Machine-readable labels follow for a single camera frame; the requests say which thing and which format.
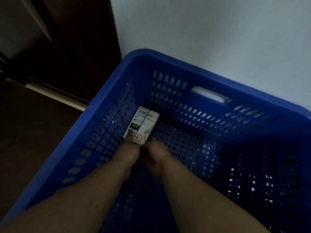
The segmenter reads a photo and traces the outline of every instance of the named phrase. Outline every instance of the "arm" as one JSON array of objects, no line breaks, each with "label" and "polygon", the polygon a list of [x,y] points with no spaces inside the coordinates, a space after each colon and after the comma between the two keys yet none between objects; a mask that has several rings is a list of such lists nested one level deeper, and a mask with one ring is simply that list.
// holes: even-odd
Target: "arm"
[{"label": "arm", "polygon": [[179,231],[269,231],[249,213],[191,173],[157,140],[145,145],[150,171],[160,176]]},{"label": "arm", "polygon": [[0,232],[98,232],[138,159],[140,146],[131,141],[129,131],[111,161],[29,208]]}]

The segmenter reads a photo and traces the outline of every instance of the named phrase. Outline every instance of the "forearm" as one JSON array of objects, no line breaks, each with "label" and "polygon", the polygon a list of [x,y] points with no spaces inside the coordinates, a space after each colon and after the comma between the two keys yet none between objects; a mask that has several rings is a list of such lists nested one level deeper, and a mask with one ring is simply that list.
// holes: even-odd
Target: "forearm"
[{"label": "forearm", "polygon": [[255,218],[173,157],[161,178],[180,232],[268,232]]},{"label": "forearm", "polygon": [[125,163],[111,160],[28,209],[1,232],[97,232],[129,171]]}]

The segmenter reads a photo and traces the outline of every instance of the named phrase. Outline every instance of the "person's right arm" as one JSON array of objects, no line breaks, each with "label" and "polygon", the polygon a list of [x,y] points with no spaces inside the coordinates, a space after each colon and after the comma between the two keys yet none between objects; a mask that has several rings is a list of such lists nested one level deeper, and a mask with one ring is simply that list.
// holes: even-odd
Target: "person's right arm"
[{"label": "person's right arm", "polygon": [[177,227],[183,232],[269,232],[253,216],[197,178],[167,147],[153,139],[145,145],[150,171],[160,176]]}]

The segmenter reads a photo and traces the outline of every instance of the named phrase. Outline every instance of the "person's left arm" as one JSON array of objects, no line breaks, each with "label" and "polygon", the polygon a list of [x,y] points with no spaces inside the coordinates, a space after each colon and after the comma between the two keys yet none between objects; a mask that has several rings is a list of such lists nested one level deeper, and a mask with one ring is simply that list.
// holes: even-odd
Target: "person's left arm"
[{"label": "person's left arm", "polygon": [[140,146],[131,141],[129,130],[111,161],[29,208],[2,227],[0,233],[98,232],[138,159]]}]

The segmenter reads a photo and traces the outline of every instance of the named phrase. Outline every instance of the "wall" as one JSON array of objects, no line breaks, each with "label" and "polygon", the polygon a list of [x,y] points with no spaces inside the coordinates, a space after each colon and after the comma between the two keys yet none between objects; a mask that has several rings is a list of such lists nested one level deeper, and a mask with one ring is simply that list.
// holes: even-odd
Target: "wall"
[{"label": "wall", "polygon": [[311,0],[111,0],[122,56],[150,48],[311,110]]},{"label": "wall", "polygon": [[0,51],[13,58],[44,36],[21,0],[0,0]]}]

